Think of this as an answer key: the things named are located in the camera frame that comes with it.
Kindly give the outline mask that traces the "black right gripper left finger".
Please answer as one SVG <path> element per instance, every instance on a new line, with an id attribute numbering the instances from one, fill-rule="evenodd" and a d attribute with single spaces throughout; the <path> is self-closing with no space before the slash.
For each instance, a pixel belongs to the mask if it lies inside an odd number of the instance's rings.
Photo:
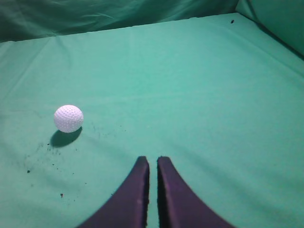
<path id="1" fill-rule="evenodd" d="M 149 204 L 150 168 L 139 156 L 116 192 L 80 228 L 145 228 Z"/>

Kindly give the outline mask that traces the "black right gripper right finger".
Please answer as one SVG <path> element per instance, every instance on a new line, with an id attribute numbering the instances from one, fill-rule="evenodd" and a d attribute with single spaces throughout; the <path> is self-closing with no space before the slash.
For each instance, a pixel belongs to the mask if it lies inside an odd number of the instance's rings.
<path id="1" fill-rule="evenodd" d="M 157 159 L 157 205 L 161 228 L 232 228 L 188 186 L 171 159 Z"/>

